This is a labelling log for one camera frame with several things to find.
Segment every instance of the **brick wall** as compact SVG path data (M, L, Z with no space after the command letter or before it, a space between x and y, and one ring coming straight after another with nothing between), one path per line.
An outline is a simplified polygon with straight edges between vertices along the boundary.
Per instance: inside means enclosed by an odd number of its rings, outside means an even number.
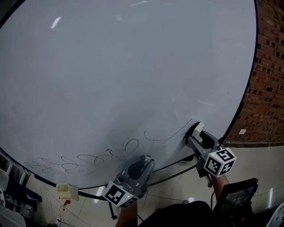
M244 107L225 142L284 141L284 1L257 0L258 42Z

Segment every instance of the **tiled floor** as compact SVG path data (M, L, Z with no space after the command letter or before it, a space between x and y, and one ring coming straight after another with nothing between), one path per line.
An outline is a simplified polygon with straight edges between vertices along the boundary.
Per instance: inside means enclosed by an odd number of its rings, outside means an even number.
M257 178L259 188L252 198L252 210L261 212L269 207L284 202L284 147L271 148L232 148L237 156L237 162L227 178L230 183ZM171 176L188 168L174 165L159 172L153 177L153 182ZM148 194L138 201L138 214L143 219L150 216L155 209L183 200L202 200L210 204L212 188L207 187L207 180L199 178L196 169L181 174L161 184L152 186ZM39 204L35 219L43 223L55 223L58 216L61 220L76 227L114 227L116 220L110 218L109 205L105 201L80 197L78 202L72 202L65 211L63 202L56 197L55 188L30 177L27 185L39 193L43 202ZM84 190L93 195L99 194L99 188Z

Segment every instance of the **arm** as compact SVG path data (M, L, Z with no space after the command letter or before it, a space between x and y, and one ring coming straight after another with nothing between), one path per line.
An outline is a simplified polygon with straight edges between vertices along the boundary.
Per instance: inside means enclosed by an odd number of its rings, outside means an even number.
M122 208L115 227L137 227L137 202Z
M226 184L229 184L229 182L227 178L225 177L225 175L220 176L218 178L211 175L211 179L212 179L212 184L213 184L213 188L214 188L215 195L216 195L216 200L218 201L221 191L223 189L223 186Z

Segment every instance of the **white cloth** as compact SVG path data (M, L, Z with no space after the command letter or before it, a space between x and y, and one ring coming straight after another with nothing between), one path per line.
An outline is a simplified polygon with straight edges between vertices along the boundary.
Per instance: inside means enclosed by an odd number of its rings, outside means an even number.
M1 227L26 227L24 218L17 212L0 206Z
M9 175L6 171L0 169L0 188L5 191L7 189Z

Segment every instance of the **white board surface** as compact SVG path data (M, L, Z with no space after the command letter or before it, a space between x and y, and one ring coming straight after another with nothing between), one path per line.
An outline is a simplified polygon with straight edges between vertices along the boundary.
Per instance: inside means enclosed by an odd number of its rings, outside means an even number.
M195 122L224 135L255 41L253 0L26 0L0 29L0 147L79 188L171 164Z

